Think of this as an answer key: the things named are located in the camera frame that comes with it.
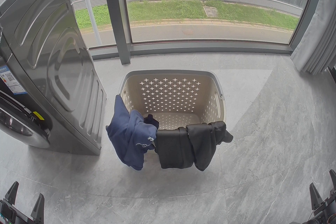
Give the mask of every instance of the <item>gray washing machine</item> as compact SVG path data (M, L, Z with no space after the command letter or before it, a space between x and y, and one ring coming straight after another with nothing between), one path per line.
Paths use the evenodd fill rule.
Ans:
M0 0L0 130L99 155L106 93L70 0Z

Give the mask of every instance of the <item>road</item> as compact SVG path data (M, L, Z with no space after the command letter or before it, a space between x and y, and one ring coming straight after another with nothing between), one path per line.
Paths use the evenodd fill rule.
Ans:
M99 32L103 45L115 44L113 30ZM288 43L292 36L285 30L241 25L163 24L131 28L133 42L173 39L233 39ZM97 46L94 33L82 35L88 47Z

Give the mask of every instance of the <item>manhole cover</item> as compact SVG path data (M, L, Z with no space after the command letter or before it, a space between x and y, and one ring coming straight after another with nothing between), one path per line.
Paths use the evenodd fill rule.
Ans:
M187 36L191 36L192 34L194 34L194 31L191 29L185 29L182 31L184 34L186 34Z
M217 8L214 7L207 7L203 6L205 14L207 14L207 17L218 17L218 11Z

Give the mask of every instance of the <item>floor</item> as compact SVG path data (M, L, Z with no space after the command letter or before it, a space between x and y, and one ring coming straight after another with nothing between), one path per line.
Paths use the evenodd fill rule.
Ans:
M336 84L329 71L298 73L289 56L179 54L96 61L107 92L105 124L123 77L136 69L211 70L226 101L234 139L217 147L203 172L161 169L145 155L142 171L117 158L106 133L99 157L28 147L0 134L0 197L17 180L27 215L39 193L45 223L290 223L311 214L309 184L323 199L336 170Z

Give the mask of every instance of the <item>basket rim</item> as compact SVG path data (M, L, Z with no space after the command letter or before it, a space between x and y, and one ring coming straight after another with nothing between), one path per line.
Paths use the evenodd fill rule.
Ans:
M130 77L134 75L153 75L153 74L179 74L179 75L207 75L211 77L218 89L218 94L220 97L222 97L223 101L225 100L225 97L223 95L223 90L221 87L221 84L218 81L217 75L212 72L212 71L205 71L205 70L187 70L187 69L151 69L151 70L135 70L135 71L130 71L128 72L125 76L124 79L120 83L119 87L119 95L121 95L122 90L124 89L124 85Z

